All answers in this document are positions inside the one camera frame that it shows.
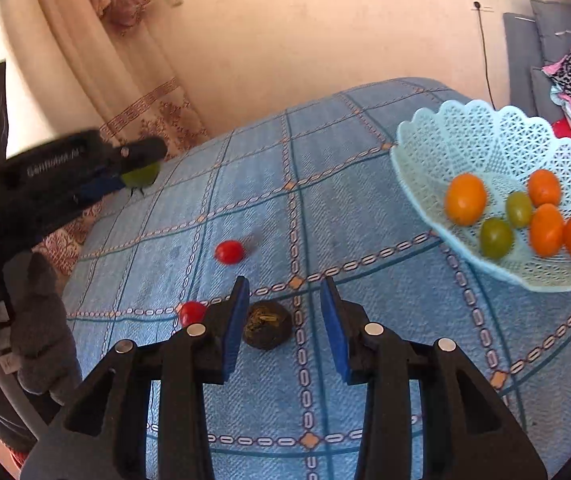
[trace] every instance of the green tomato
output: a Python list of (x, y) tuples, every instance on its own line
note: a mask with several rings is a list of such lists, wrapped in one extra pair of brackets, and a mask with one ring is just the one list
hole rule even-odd
[(505, 214), (510, 224), (516, 229), (523, 229), (530, 225), (533, 210), (530, 197), (523, 191), (510, 193), (505, 200)]
[(121, 180), (127, 187), (150, 187), (158, 177), (161, 170), (160, 162), (153, 162), (149, 166), (129, 171), (121, 175)]
[(481, 253), (486, 258), (503, 258), (512, 249), (514, 241), (510, 225), (502, 218), (488, 218), (481, 225)]

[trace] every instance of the denim-patterned fabric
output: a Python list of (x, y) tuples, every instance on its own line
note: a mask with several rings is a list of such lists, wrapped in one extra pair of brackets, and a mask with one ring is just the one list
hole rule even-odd
[[(416, 215), (389, 161), (397, 125), (448, 99), (468, 101), (421, 78), (341, 92), (165, 163), (144, 198), (116, 195), (64, 294), (84, 374), (121, 338), (169, 338), (178, 304), (220, 301), (243, 274), (253, 301), (273, 298), (294, 314), (296, 333), (270, 352), (242, 344), (230, 381), (206, 386), (217, 479), (351, 479), (365, 387), (334, 370), (319, 304), (325, 273), (400, 336), (456, 340), (556, 472), (571, 455), (571, 293), (534, 294), (461, 262)], [(237, 266), (212, 256), (228, 238), (248, 252)], [(419, 478), (416, 384), (411, 391)]]

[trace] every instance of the silver screw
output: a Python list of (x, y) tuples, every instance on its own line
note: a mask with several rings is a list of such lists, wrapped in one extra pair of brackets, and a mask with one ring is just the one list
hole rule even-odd
[(456, 349), (456, 343), (446, 337), (441, 338), (438, 344), (439, 348), (444, 352), (453, 352)]
[(133, 348), (134, 342), (129, 339), (121, 339), (116, 345), (114, 345), (114, 349), (118, 354), (127, 354), (127, 352)]
[(187, 335), (191, 335), (192, 337), (197, 337), (199, 335), (205, 334), (205, 325), (201, 323), (193, 323), (192, 325), (186, 328)]
[(381, 335), (383, 333), (383, 326), (378, 323), (368, 323), (365, 325), (365, 333), (369, 335)]

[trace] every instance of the red tomato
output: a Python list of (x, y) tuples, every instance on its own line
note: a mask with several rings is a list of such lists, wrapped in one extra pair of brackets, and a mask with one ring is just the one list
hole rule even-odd
[(178, 311), (178, 320), (182, 327), (203, 321), (207, 307), (198, 301), (186, 301)]
[(245, 257), (245, 250), (236, 240), (225, 240), (216, 246), (214, 258), (225, 265), (238, 264)]

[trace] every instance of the perforated basket wall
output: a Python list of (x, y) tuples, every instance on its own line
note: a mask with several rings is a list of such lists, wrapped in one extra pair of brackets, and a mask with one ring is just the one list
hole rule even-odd
[[(542, 118), (528, 118), (518, 108), (494, 111), (483, 101), (463, 105), (447, 101), (437, 113), (421, 108), (411, 121), (399, 124), (398, 145), (390, 150), (392, 166), (419, 215), (460, 256), (499, 280), (538, 292), (571, 290), (571, 257), (564, 249), (552, 258), (536, 256), (528, 229), (515, 230), (513, 250), (495, 262), (479, 252), (481, 223), (505, 218), (505, 199), (525, 190), (533, 171), (546, 168), (561, 183), (559, 209), (571, 216), (571, 139), (557, 139)], [(452, 224), (443, 199), (454, 176), (470, 172), (488, 191), (488, 205), (477, 224)]]

